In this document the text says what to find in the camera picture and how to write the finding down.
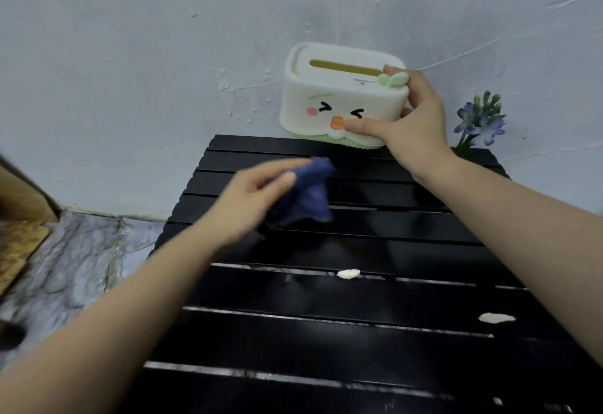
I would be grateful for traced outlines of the person's left hand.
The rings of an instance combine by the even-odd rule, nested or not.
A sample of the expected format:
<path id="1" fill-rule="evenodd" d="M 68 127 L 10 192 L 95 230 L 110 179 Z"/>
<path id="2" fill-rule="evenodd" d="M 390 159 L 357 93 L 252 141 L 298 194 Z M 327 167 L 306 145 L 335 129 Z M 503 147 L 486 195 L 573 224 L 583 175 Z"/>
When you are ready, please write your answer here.
<path id="1" fill-rule="evenodd" d="M 195 227 L 218 247 L 240 240 L 259 226 L 271 208 L 257 202 L 260 182 L 284 172 L 293 172 L 293 169 L 310 161 L 307 158 L 274 160 L 239 170 Z"/>

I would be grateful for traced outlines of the black slatted table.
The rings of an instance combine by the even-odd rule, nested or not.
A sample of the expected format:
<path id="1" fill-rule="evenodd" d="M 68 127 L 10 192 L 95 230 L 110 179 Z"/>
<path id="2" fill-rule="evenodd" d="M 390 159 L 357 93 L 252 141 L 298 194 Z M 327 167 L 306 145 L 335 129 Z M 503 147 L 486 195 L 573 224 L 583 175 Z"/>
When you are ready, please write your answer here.
<path id="1" fill-rule="evenodd" d="M 118 414 L 603 414 L 603 369 L 385 148 L 216 135 L 155 250 L 238 170 L 314 156 L 333 220 L 219 255 Z"/>

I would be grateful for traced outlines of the dark blue cloth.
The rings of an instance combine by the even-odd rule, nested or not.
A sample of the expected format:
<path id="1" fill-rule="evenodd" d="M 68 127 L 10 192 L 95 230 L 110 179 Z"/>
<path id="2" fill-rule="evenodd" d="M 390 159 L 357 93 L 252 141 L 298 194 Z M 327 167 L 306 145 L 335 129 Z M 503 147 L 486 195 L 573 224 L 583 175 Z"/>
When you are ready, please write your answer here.
<path id="1" fill-rule="evenodd" d="M 313 157 L 310 163 L 293 169 L 294 186 L 270 208 L 264 223 L 284 227 L 302 220 L 330 222 L 328 180 L 335 171 L 327 157 Z"/>

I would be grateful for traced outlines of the person's left forearm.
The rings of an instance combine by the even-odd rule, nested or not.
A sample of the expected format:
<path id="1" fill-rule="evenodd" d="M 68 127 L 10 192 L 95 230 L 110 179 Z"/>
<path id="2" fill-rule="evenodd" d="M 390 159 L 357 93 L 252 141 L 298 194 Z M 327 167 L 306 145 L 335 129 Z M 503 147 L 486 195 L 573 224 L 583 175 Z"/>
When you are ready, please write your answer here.
<path id="1" fill-rule="evenodd" d="M 0 376 L 0 414 L 108 414 L 224 245 L 199 222 Z"/>

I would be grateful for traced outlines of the person's right forearm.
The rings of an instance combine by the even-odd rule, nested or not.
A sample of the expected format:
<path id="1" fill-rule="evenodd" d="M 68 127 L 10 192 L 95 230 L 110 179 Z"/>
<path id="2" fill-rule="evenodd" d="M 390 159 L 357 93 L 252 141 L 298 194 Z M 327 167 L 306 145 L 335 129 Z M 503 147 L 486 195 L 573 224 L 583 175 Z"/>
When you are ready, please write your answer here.
<path id="1" fill-rule="evenodd" d="M 408 169 L 603 368 L 603 217 L 451 151 Z"/>

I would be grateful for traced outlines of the purple artificial flower sprig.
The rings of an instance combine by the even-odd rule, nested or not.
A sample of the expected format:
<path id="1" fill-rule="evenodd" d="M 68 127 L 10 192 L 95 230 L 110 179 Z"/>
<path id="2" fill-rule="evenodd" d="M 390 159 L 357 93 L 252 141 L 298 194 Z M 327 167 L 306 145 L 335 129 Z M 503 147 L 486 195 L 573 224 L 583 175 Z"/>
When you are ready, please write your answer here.
<path id="1" fill-rule="evenodd" d="M 453 148 L 458 157 L 463 157 L 472 147 L 477 145 L 491 146 L 497 136 L 505 134 L 505 114 L 502 110 L 502 97 L 485 91 L 482 97 L 476 95 L 473 101 L 467 102 L 458 109 L 457 116 L 461 122 L 454 133 L 461 137 Z"/>

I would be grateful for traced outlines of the brown cardboard box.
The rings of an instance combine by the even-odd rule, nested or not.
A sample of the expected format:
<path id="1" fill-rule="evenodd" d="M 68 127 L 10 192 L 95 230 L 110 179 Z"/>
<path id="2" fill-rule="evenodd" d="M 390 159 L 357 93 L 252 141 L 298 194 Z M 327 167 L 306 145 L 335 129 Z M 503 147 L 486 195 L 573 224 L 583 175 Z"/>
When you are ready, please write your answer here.
<path id="1" fill-rule="evenodd" d="M 0 298 L 59 221 L 54 201 L 0 154 Z"/>

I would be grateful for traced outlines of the white cartoon-face tissue box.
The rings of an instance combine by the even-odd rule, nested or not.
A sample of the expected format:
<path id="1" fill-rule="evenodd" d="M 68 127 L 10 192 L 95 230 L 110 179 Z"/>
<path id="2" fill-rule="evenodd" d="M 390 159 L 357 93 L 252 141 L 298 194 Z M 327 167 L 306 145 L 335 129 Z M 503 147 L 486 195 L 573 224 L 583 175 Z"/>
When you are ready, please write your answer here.
<path id="1" fill-rule="evenodd" d="M 383 141 L 344 128 L 348 119 L 393 122 L 408 101 L 410 76 L 383 72 L 405 68 L 396 56 L 341 45 L 302 42 L 285 62 L 279 121 L 289 134 L 358 149 L 380 149 Z"/>

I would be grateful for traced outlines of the person's right hand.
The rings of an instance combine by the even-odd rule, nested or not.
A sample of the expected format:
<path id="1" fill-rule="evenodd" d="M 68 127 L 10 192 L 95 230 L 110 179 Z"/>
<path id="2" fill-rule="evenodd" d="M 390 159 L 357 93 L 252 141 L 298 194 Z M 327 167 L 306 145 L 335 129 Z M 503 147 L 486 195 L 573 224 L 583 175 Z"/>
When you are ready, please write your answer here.
<path id="1" fill-rule="evenodd" d="M 408 74 L 411 108 L 403 107 L 400 118 L 389 122 L 389 137 L 379 139 L 415 181 L 425 185 L 438 167 L 456 159 L 448 145 L 442 98 L 419 70 L 385 65 L 382 71 L 389 76 Z"/>

